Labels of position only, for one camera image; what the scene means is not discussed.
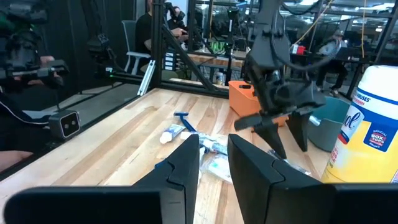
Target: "chair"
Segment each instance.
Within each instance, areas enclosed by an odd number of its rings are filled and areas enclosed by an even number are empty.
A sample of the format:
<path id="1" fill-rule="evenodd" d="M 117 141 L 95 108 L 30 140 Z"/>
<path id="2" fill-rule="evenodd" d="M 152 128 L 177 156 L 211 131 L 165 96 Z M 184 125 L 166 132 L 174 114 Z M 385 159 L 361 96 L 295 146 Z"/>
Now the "chair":
<path id="1" fill-rule="evenodd" d="M 348 108 L 349 103 L 327 96 L 326 105 L 321 106 L 311 115 L 308 122 L 308 139 L 321 150 L 331 152 Z"/>
<path id="2" fill-rule="evenodd" d="M 136 21 L 122 21 L 124 28 L 124 35 L 126 36 L 128 61 L 124 71 L 127 72 L 130 66 L 131 57 L 135 57 L 134 67 L 131 70 L 131 75 L 137 75 L 138 63 L 141 58 L 150 58 L 149 54 L 142 54 L 135 52 L 136 49 Z"/>

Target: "white chair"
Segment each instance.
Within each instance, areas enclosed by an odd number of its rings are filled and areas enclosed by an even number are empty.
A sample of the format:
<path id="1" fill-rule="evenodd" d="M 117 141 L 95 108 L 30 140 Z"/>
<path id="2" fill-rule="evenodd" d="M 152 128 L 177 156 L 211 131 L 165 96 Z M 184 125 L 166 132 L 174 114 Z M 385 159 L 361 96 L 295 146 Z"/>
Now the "white chair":
<path id="1" fill-rule="evenodd" d="M 124 67 L 124 71 L 127 72 L 131 63 L 131 57 L 136 60 L 134 62 L 134 67 L 131 70 L 131 75 L 137 75 L 138 63 L 141 58 L 150 58 L 149 54 L 142 54 L 135 52 L 136 48 L 136 21 L 122 21 L 124 28 L 124 35 L 126 36 L 127 50 L 126 55 L 128 56 L 128 61 Z"/>

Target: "lysol wipes canister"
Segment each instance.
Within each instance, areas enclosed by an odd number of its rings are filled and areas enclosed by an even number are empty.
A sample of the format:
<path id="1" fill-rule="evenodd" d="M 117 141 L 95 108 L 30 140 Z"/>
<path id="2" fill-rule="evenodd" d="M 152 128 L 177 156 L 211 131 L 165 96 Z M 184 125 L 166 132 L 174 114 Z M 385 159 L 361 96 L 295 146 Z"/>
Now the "lysol wipes canister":
<path id="1" fill-rule="evenodd" d="M 323 182 L 398 183 L 398 67 L 369 67 L 337 137 Z"/>

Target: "teal bucket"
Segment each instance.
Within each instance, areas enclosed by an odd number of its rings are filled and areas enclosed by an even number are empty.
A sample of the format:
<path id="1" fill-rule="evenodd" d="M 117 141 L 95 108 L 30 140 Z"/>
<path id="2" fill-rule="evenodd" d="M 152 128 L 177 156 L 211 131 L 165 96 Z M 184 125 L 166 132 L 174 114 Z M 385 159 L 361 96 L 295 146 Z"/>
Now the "teal bucket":
<path id="1" fill-rule="evenodd" d="M 326 104 L 315 110 L 310 117 L 308 139 L 321 150 L 331 152 L 348 108 L 349 103 L 327 96 Z"/>

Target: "orange box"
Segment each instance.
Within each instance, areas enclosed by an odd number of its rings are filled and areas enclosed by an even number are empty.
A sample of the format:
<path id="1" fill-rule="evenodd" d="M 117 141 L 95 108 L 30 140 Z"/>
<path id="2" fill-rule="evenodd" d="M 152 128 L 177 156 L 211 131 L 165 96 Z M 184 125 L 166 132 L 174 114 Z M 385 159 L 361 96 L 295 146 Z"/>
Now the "orange box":
<path id="1" fill-rule="evenodd" d="M 261 110 L 259 100 L 254 96 L 254 88 L 250 85 L 250 89 L 240 88 L 241 85 L 248 85 L 245 81 L 230 81 L 229 83 L 229 106 L 237 112 L 240 117 L 258 113 Z M 288 118 L 281 116 L 274 119 L 274 123 L 278 123 L 280 127 L 285 124 Z"/>

